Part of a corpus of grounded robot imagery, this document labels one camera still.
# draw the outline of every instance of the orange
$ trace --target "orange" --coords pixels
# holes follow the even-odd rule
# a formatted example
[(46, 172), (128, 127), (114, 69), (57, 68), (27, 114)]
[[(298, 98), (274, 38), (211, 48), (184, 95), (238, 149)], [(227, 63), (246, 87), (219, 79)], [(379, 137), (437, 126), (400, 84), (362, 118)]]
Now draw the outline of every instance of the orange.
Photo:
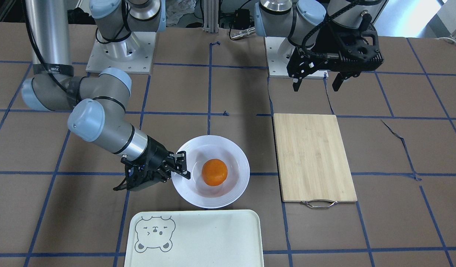
[(217, 186), (222, 184), (228, 176), (228, 168), (226, 164), (219, 159), (210, 159), (203, 164), (201, 169), (201, 177), (209, 186)]

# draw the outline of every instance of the white tray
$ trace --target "white tray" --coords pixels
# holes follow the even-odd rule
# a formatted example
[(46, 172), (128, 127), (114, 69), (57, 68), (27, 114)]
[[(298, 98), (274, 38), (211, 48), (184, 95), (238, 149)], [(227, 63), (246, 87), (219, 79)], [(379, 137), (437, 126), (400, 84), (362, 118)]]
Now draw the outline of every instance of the white tray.
[(263, 267), (259, 217), (251, 210), (140, 212), (124, 265)]

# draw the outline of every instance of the light blue joint cap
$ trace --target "light blue joint cap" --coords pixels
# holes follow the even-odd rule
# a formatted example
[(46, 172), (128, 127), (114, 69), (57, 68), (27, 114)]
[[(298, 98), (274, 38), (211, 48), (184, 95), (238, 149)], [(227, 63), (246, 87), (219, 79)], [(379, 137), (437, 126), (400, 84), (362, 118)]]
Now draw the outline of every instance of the light blue joint cap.
[(98, 139), (104, 127), (104, 108), (96, 100), (82, 100), (68, 117), (67, 126), (71, 132), (87, 142)]
[(157, 32), (163, 32), (167, 27), (167, 15), (165, 14), (165, 0), (160, 0), (160, 22)]
[(40, 110), (40, 111), (50, 111), (46, 108), (40, 100), (35, 96), (35, 92), (33, 91), (32, 87), (33, 78), (28, 78), (22, 84), (22, 99), (25, 104), (33, 109), (33, 110)]
[(131, 81), (131, 77), (129, 77), (129, 75), (126, 72), (116, 67), (109, 67), (103, 70), (99, 74), (99, 76), (103, 74), (108, 74), (118, 78), (121, 82), (123, 82), (126, 85), (127, 89), (129, 90), (129, 96), (131, 96), (131, 86), (133, 85), (133, 82)]
[(325, 7), (315, 0), (299, 0), (297, 9), (306, 21), (315, 26), (321, 24), (326, 15)]
[(264, 23), (262, 22), (262, 16), (260, 15), (259, 2), (254, 6), (254, 25), (256, 27), (256, 34), (259, 36), (267, 37), (266, 30), (264, 29)]
[(116, 10), (120, 3), (121, 0), (90, 0), (89, 10), (93, 19), (101, 19)]

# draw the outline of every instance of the metal mounting plate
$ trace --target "metal mounting plate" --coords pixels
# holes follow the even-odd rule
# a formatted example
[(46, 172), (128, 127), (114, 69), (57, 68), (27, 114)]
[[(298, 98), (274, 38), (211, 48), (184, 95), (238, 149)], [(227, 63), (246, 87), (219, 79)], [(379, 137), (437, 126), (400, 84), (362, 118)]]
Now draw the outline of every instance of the metal mounting plate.
[(154, 56), (155, 32), (134, 32), (141, 42), (141, 47), (134, 58), (130, 61), (114, 61), (106, 56), (102, 44), (94, 41), (93, 50), (86, 66), (87, 72), (100, 73), (107, 67), (116, 67), (132, 74), (150, 74), (152, 69), (152, 59)]
[[(266, 56), (267, 64), (269, 66), (269, 76), (275, 78), (289, 78), (287, 73), (287, 64), (285, 64), (280, 58), (277, 50), (279, 50), (280, 44), (284, 41), (284, 37), (265, 37), (266, 45)], [(328, 78), (328, 71), (319, 70), (314, 74), (311, 74), (305, 79), (323, 79), (324, 75)]]

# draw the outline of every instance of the metal handle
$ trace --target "metal handle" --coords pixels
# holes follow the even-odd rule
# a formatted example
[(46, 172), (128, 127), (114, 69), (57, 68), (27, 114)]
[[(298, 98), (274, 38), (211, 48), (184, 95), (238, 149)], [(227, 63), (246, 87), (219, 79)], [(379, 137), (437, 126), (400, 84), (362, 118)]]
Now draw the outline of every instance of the metal handle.
[(338, 203), (338, 201), (333, 201), (333, 202), (331, 202), (330, 205), (328, 205), (328, 206), (314, 206), (314, 205), (310, 204), (308, 201), (301, 201), (300, 203), (306, 205), (306, 206), (309, 207), (309, 208), (319, 208), (319, 209), (320, 209), (320, 208), (323, 208), (323, 209), (325, 209), (325, 208), (330, 208), (330, 207), (332, 207), (333, 205), (335, 205), (336, 203)]

